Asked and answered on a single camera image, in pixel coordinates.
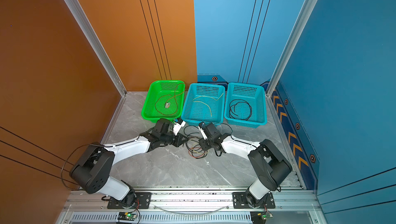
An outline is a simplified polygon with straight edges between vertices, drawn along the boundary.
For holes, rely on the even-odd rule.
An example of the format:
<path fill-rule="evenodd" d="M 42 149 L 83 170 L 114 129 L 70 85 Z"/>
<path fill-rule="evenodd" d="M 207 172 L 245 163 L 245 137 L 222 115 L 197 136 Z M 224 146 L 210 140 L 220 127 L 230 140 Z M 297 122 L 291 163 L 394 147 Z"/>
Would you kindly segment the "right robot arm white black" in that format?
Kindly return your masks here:
<path fill-rule="evenodd" d="M 232 154 L 249 160 L 257 179 L 245 191 L 245 198 L 252 208 L 265 205 L 270 192 L 280 190 L 281 183 L 292 172 L 292 166 L 271 140 L 250 142 L 222 134 L 213 123 L 200 123 L 202 138 L 199 145 L 204 151 L 214 149 L 220 154 Z"/>

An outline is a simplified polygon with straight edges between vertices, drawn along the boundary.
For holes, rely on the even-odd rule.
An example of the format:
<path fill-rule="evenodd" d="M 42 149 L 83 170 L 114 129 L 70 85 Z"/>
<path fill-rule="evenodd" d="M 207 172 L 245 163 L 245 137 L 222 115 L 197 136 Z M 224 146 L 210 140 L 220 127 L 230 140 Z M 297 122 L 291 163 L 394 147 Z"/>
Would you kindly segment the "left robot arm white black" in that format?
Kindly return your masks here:
<path fill-rule="evenodd" d="M 185 125 L 186 122 L 181 118 L 174 121 L 161 118 L 153 128 L 136 138 L 108 145 L 88 144 L 69 176 L 88 194 L 101 193 L 114 199 L 122 208 L 134 208 L 137 202 L 135 189 L 111 177 L 112 167 L 125 159 L 160 147 L 183 145 L 187 138 L 180 130 Z"/>

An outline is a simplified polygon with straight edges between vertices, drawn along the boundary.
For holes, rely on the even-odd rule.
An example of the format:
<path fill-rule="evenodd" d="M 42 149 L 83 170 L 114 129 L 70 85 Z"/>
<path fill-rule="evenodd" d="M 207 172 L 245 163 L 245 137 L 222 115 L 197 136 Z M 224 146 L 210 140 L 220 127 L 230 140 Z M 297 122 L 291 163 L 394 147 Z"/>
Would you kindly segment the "middle teal plastic basket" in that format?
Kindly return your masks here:
<path fill-rule="evenodd" d="M 225 87 L 193 83 L 189 86 L 181 118 L 189 125 L 221 123 L 224 119 Z"/>

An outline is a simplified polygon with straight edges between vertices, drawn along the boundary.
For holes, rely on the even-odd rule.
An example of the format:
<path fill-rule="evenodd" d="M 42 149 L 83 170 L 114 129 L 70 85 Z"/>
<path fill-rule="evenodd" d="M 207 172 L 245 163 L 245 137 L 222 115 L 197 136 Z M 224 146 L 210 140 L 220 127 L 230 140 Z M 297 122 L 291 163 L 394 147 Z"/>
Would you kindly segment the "teal plastic basket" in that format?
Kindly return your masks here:
<path fill-rule="evenodd" d="M 189 86 L 181 118 L 189 125 L 221 123 L 224 119 L 225 87 L 193 83 Z"/>
<path fill-rule="evenodd" d="M 227 86 L 224 117 L 230 125 L 258 128 L 267 124 L 265 89 L 246 83 Z"/>

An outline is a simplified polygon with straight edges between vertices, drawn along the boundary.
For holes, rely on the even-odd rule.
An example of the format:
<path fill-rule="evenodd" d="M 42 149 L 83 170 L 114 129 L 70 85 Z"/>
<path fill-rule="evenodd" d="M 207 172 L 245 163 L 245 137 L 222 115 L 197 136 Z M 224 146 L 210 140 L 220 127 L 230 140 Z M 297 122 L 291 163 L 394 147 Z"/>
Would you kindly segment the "green plastic basket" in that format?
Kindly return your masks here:
<path fill-rule="evenodd" d="M 181 80 L 158 80 L 153 82 L 147 92 L 141 116 L 147 121 L 156 123 L 159 119 L 174 120 L 181 116 L 186 84 Z"/>

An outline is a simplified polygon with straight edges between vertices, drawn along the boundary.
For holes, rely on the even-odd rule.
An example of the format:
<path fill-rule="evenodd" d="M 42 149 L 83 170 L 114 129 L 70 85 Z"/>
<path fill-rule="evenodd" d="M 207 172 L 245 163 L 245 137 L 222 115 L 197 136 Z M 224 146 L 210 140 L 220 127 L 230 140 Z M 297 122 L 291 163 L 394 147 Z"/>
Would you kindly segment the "right teal plastic basket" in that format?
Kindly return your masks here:
<path fill-rule="evenodd" d="M 258 128 L 267 124 L 265 89 L 246 83 L 227 86 L 224 117 L 230 125 Z"/>

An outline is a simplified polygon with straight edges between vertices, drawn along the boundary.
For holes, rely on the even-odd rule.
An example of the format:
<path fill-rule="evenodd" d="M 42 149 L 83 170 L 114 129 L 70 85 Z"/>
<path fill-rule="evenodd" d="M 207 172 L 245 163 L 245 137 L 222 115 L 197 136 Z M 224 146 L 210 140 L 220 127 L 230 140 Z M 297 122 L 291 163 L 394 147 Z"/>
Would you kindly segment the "right green circuit board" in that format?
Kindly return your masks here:
<path fill-rule="evenodd" d="M 250 212 L 252 224 L 266 224 L 273 217 L 273 214 L 267 212 Z"/>

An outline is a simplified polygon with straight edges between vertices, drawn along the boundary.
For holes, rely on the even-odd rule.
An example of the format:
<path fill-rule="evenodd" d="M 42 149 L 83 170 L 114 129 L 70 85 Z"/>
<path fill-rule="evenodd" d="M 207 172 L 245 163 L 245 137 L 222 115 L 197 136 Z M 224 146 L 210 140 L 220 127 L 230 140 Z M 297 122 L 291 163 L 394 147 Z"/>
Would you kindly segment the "green circuit board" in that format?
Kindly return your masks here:
<path fill-rule="evenodd" d="M 137 223 L 139 221 L 136 212 L 119 212 L 117 222 L 119 223 Z"/>
<path fill-rule="evenodd" d="M 273 214 L 267 212 L 250 212 L 252 224 L 266 224 L 273 217 Z"/>

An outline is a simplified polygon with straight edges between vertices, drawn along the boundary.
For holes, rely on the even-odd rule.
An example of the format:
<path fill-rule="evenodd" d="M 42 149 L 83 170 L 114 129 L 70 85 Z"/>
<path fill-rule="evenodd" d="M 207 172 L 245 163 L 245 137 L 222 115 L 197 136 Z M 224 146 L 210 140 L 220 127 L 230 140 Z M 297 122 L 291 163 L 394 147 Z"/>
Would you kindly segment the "left green circuit board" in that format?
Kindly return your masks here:
<path fill-rule="evenodd" d="M 136 212 L 119 212 L 117 222 L 119 223 L 137 223 L 139 221 Z"/>

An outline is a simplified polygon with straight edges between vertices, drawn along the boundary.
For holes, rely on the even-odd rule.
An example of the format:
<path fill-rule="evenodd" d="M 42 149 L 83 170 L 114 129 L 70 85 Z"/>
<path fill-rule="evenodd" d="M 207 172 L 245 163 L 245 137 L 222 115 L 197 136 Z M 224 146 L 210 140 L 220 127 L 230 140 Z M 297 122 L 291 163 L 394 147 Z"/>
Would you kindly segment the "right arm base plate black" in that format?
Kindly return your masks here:
<path fill-rule="evenodd" d="M 267 193 L 261 199 L 256 199 L 248 192 L 233 192 L 233 206 L 235 209 L 275 209 L 273 194 Z"/>

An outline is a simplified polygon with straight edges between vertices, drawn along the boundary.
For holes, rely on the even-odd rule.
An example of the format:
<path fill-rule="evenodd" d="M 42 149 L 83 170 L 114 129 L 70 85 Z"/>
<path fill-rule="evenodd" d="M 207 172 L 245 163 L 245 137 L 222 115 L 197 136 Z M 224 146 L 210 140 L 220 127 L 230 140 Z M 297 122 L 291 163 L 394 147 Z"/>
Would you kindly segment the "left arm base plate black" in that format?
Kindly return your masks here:
<path fill-rule="evenodd" d="M 127 205 L 111 197 L 108 201 L 107 209 L 147 210 L 150 207 L 151 198 L 152 193 L 150 192 L 137 192 L 132 203 Z"/>

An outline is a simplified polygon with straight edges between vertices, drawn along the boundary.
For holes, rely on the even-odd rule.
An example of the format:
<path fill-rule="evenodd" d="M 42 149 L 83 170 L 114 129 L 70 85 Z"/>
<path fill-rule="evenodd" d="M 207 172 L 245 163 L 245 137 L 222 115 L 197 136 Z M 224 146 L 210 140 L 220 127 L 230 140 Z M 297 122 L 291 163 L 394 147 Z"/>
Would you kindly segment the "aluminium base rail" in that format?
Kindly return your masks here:
<path fill-rule="evenodd" d="M 266 224 L 324 224 L 325 216 L 313 191 L 285 188 L 274 192 L 275 209 L 235 209 L 233 192 L 243 188 L 137 188 L 152 193 L 147 210 L 107 209 L 102 194 L 71 192 L 58 224 L 252 224 L 250 212 L 267 212 Z M 136 212 L 137 223 L 119 223 L 119 212 Z"/>

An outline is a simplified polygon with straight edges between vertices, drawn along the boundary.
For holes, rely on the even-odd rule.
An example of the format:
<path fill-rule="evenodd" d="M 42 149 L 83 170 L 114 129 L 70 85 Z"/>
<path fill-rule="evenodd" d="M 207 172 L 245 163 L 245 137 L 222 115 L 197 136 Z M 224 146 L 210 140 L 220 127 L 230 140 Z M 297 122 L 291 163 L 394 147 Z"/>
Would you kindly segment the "aluminium corner frame post left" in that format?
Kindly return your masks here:
<path fill-rule="evenodd" d="M 86 16 L 81 4 L 78 0 L 64 0 L 74 19 L 78 23 L 81 31 L 88 40 L 90 46 L 99 58 L 108 76 L 112 80 L 114 86 L 122 97 L 127 95 L 126 87 L 124 86 L 119 74 L 113 66 L 105 48 L 103 47 L 98 35 L 92 27 L 88 17 Z"/>

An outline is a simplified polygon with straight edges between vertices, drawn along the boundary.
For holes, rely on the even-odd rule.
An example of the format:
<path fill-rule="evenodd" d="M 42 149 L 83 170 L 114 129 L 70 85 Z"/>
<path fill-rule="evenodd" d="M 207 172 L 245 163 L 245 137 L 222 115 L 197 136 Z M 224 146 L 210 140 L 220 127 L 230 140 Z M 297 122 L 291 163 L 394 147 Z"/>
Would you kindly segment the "aluminium corner frame post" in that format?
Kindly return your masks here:
<path fill-rule="evenodd" d="M 266 90 L 266 96 L 269 98 L 272 96 L 272 93 L 275 90 L 286 66 L 287 63 L 299 41 L 299 38 L 315 8 L 315 5 L 318 0 L 304 0 L 302 8 L 299 12 L 299 15 L 296 19 L 296 22 L 292 28 L 292 31 L 289 35 L 287 43 L 283 49 L 283 52 L 279 58 L 279 61 L 275 67 L 271 80 Z"/>
<path fill-rule="evenodd" d="M 92 27 L 88 17 L 86 16 L 81 4 L 78 0 L 64 0 L 74 19 L 78 23 L 81 31 L 88 40 L 90 46 L 99 58 L 108 76 L 112 80 L 114 86 L 122 97 L 127 95 L 126 87 L 124 86 L 119 74 L 113 66 L 105 48 L 103 47 L 98 35 Z"/>

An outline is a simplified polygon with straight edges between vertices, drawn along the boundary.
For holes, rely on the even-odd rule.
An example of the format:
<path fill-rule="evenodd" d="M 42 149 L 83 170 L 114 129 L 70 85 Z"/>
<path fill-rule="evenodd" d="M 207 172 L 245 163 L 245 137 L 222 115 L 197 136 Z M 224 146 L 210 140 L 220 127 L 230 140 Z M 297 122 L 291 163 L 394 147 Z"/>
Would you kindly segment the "aluminium corner frame post right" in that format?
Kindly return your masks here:
<path fill-rule="evenodd" d="M 299 12 L 299 15 L 296 19 L 296 22 L 292 28 L 292 31 L 289 35 L 287 43 L 283 49 L 283 52 L 279 58 L 279 61 L 275 67 L 271 80 L 266 90 L 266 96 L 269 98 L 272 96 L 272 93 L 275 90 L 286 66 L 287 63 L 299 41 L 299 38 L 315 8 L 315 5 L 318 0 L 304 0 L 302 8 Z"/>

